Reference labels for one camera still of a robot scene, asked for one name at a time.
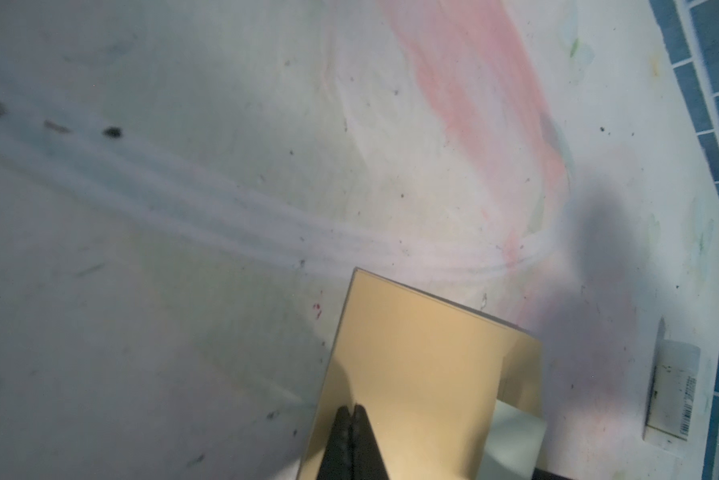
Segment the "white glue stick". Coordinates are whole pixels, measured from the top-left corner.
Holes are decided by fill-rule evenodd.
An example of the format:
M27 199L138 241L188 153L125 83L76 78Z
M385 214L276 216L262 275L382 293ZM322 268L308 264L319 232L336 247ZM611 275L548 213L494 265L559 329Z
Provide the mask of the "white glue stick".
M689 343L657 342L643 439L653 445L687 443L695 405L701 350Z

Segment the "beige letter paper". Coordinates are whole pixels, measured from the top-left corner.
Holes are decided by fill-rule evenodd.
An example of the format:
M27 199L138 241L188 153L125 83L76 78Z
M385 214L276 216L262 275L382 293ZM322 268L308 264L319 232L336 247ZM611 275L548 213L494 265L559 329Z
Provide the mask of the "beige letter paper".
M475 479L531 480L545 431L545 420L497 401Z

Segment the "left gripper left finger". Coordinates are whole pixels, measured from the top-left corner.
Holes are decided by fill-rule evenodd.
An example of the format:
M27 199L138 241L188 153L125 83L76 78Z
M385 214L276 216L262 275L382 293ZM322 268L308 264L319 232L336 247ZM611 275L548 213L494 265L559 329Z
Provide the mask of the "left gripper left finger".
M341 406L335 414L325 445L317 480L351 480L353 478L352 414Z

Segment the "yellow envelope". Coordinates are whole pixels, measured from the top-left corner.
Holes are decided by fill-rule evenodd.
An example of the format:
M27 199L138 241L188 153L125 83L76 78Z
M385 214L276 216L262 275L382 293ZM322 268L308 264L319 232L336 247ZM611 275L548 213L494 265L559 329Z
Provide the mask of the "yellow envelope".
M541 416L541 342L497 318L357 269L298 475L335 414L361 405L393 479L473 479L497 402Z

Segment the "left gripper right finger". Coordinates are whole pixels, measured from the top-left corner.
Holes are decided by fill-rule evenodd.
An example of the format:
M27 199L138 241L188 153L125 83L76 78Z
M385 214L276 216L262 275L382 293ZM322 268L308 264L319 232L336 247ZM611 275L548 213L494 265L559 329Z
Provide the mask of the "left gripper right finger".
M354 406L351 417L351 478L389 480L367 410L361 404Z

